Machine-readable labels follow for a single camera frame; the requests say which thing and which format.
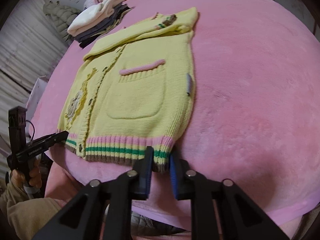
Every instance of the pink plush bedspread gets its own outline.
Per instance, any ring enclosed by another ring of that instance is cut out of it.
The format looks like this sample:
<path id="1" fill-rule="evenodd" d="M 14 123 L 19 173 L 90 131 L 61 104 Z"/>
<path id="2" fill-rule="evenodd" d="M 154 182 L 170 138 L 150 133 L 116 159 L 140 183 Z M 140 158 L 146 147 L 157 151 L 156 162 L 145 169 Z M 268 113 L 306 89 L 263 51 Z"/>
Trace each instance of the pink plush bedspread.
<path id="1" fill-rule="evenodd" d="M 155 12 L 196 6 L 192 40 L 196 101 L 178 142 L 182 157 L 210 179 L 234 180 L 277 224 L 320 201 L 320 43 L 272 0 L 128 0 L 113 31 Z M 74 42 L 55 69 L 32 120 L 36 138 L 56 131 L 82 57 Z M 48 155 L 79 182 L 107 181 L 130 167 L 89 163 L 61 146 Z M 190 204 L 177 202 L 168 174 L 153 174 L 148 201 L 133 210 L 190 229 Z"/>

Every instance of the tan sleeve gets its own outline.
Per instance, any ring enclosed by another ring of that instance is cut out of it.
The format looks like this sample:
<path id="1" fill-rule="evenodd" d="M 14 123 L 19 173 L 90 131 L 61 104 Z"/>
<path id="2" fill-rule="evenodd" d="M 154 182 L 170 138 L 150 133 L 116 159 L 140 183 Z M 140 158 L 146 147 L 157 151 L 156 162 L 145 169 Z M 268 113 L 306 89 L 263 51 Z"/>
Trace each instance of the tan sleeve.
<path id="1" fill-rule="evenodd" d="M 31 199 L 8 208 L 8 221 L 21 240 L 31 240 L 60 209 L 52 198 Z"/>
<path id="2" fill-rule="evenodd" d="M 28 195 L 21 188 L 18 188 L 10 182 L 8 183 L 5 192 L 0 196 L 0 209 L 3 215 L 7 218 L 8 208 L 28 199 Z"/>

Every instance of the silver bolt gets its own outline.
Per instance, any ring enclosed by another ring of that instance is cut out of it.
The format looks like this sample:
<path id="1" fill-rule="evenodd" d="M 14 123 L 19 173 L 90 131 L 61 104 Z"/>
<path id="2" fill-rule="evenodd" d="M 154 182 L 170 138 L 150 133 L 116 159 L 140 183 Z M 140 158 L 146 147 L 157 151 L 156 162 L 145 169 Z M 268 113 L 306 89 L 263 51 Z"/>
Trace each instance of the silver bolt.
<path id="1" fill-rule="evenodd" d="M 131 171 L 128 171 L 127 172 L 127 175 L 129 176 L 129 177 L 134 177 L 134 176 L 137 176 L 137 172 L 135 171 L 135 170 L 131 170 Z"/>
<path id="2" fill-rule="evenodd" d="M 233 181 L 231 179 L 225 179 L 223 181 L 223 185 L 225 185 L 227 187 L 231 187 L 233 185 Z"/>
<path id="3" fill-rule="evenodd" d="M 188 170 L 187 172 L 186 172 L 186 175 L 188 176 L 188 177 L 193 177 L 193 176 L 195 176 L 197 173 L 194 171 L 194 170 Z"/>
<path id="4" fill-rule="evenodd" d="M 90 184 L 91 187 L 97 187 L 97 186 L 100 185 L 100 181 L 97 180 L 97 179 L 93 179 L 93 180 L 90 181 L 89 184 Z"/>

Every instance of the yellow cardigan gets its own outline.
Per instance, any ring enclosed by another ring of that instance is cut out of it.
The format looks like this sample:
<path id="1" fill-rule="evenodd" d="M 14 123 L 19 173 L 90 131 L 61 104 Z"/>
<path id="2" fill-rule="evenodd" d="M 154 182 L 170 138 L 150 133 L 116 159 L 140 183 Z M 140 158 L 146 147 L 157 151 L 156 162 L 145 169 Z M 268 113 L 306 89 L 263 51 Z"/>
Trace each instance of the yellow cardigan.
<path id="1" fill-rule="evenodd" d="M 143 20 L 98 40 L 84 56 L 62 109 L 65 146 L 88 161 L 132 165 L 155 149 L 155 171 L 191 116 L 190 40 L 196 8 Z"/>

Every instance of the sheer curtain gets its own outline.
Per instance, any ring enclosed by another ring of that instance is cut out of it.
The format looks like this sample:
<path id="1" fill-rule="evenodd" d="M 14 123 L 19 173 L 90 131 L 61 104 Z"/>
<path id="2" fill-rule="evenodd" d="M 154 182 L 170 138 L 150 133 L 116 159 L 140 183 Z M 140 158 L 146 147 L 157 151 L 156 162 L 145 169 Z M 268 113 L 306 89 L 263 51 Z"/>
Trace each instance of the sheer curtain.
<path id="1" fill-rule="evenodd" d="M 0 30 L 0 140 L 6 143 L 8 110 L 26 105 L 37 78 L 50 78 L 68 48 L 44 15 L 44 3 L 20 0 Z"/>

